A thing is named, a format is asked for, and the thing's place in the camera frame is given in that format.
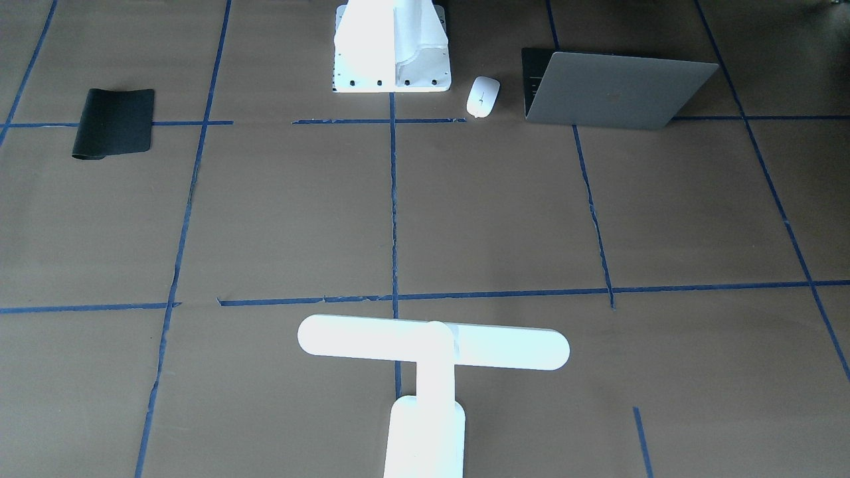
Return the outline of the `white computer mouse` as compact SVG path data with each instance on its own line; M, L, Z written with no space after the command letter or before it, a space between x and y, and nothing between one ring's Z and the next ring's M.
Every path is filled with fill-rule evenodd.
M474 118L486 118L491 115L500 93L501 83L488 76L477 76L471 84L466 100L466 111Z

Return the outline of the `grey laptop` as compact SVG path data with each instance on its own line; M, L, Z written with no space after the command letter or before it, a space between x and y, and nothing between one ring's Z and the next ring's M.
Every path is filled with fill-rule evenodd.
M655 130L719 69L710 62L523 48L529 122Z

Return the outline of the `black mouse pad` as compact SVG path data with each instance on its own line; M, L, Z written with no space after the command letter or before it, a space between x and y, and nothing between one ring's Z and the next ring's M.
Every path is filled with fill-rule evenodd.
M155 90L91 88L83 106L72 158L103 160L109 155L151 149Z

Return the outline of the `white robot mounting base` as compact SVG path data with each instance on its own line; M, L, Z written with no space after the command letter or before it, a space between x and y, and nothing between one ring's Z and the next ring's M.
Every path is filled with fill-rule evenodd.
M349 1L336 8L332 91L445 92L452 85L446 6Z

